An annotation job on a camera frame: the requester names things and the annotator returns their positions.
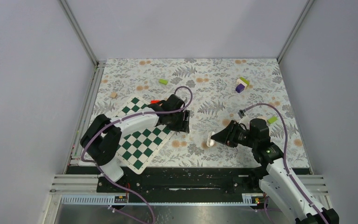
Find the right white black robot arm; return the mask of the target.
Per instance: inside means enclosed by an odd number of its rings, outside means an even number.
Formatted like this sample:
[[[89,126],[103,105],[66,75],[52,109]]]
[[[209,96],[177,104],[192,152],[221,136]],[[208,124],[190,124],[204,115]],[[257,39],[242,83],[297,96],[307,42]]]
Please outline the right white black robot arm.
[[[250,147],[260,164],[249,174],[250,189],[267,194],[292,224],[337,224],[339,215],[325,208],[305,187],[284,159],[283,151],[271,141],[263,119],[252,119],[249,126],[232,120],[222,131],[209,133],[207,143],[229,147]]]

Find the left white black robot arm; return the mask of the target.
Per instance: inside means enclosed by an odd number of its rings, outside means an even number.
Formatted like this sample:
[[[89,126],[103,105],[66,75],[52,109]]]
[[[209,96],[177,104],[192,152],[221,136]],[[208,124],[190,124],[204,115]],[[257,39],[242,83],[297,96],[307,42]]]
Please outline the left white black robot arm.
[[[126,186],[118,158],[127,160],[138,171],[173,132],[189,133],[190,111],[185,102],[172,94],[167,100],[146,105],[138,98],[130,101],[115,118],[96,116],[80,140],[84,153],[102,170],[115,192]]]

